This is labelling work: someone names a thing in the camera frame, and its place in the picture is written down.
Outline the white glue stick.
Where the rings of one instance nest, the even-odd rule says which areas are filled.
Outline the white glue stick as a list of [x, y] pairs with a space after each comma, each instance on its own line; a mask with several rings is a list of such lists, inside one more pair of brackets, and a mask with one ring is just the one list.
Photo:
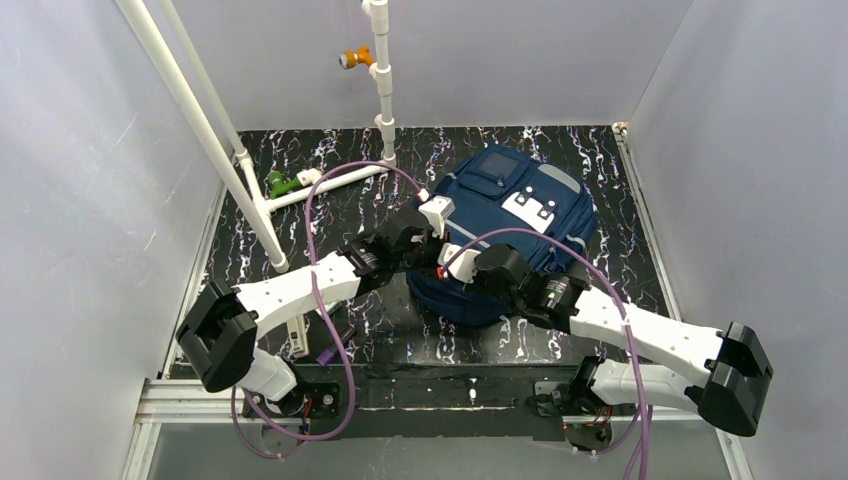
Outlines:
[[289, 355], [292, 359], [299, 359], [309, 355], [309, 343], [307, 339], [308, 325], [304, 315], [298, 315], [287, 321], [287, 333], [289, 339]]

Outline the purple black marker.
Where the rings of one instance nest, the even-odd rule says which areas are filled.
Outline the purple black marker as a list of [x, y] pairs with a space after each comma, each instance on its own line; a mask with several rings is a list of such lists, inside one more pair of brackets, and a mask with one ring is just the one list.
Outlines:
[[[349, 326], [340, 333], [339, 340], [342, 346], [346, 347], [356, 333], [357, 329], [354, 326]], [[340, 350], [341, 348], [335, 342], [332, 342], [316, 357], [316, 362], [321, 366], [328, 366], [339, 356]]]

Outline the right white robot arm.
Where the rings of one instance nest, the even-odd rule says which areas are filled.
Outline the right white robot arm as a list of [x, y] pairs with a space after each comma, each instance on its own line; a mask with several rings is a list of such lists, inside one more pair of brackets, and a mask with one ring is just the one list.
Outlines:
[[474, 259], [473, 281], [530, 323], [547, 330], [636, 348], [633, 367], [587, 357], [569, 386], [574, 399], [616, 406], [646, 402], [698, 414], [740, 437], [759, 428], [774, 368], [756, 331], [683, 323], [612, 296], [566, 273], [540, 273], [514, 248], [486, 248]]

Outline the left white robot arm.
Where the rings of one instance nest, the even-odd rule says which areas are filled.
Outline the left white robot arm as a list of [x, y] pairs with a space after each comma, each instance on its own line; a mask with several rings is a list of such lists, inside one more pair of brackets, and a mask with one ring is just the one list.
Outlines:
[[209, 281], [175, 338], [210, 393], [233, 386], [278, 401], [297, 386], [286, 361], [257, 345], [278, 326], [387, 285], [400, 273], [435, 269], [451, 206], [435, 199], [404, 208], [314, 265], [255, 283]]

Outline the navy blue student backpack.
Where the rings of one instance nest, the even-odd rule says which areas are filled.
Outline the navy blue student backpack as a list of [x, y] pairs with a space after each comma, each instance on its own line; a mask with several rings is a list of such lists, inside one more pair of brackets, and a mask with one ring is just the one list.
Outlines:
[[582, 253], [597, 227], [591, 194], [583, 182], [559, 167], [518, 150], [490, 146], [446, 173], [434, 189], [454, 211], [446, 221], [452, 243], [508, 244], [539, 272], [566, 272], [571, 254], [550, 244], [556, 239]]

